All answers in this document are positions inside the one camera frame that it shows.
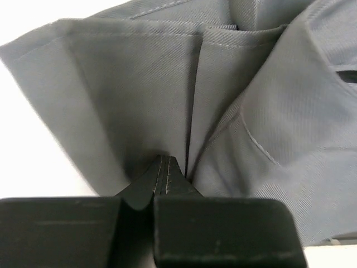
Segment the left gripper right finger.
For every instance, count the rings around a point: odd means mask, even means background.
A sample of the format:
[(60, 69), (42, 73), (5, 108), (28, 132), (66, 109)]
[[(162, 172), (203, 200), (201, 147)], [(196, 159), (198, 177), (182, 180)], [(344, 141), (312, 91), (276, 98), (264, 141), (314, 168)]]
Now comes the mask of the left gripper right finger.
[(177, 160), (153, 162), (158, 267), (306, 267), (289, 209), (272, 199), (203, 197)]

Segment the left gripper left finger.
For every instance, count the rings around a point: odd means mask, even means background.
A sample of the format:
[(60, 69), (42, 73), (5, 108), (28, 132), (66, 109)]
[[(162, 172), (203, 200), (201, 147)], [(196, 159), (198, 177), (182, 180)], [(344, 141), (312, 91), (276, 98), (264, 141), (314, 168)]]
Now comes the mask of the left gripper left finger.
[(114, 197), (1, 200), (1, 266), (154, 267), (152, 199), (166, 162)]

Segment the grey skirt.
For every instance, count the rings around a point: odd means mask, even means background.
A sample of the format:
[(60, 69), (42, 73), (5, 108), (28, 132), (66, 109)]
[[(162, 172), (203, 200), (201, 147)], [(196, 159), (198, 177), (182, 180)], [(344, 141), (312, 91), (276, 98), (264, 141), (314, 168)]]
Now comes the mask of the grey skirt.
[(304, 245), (356, 231), (355, 1), (130, 1), (1, 60), (100, 195), (166, 154), (205, 196), (284, 202)]

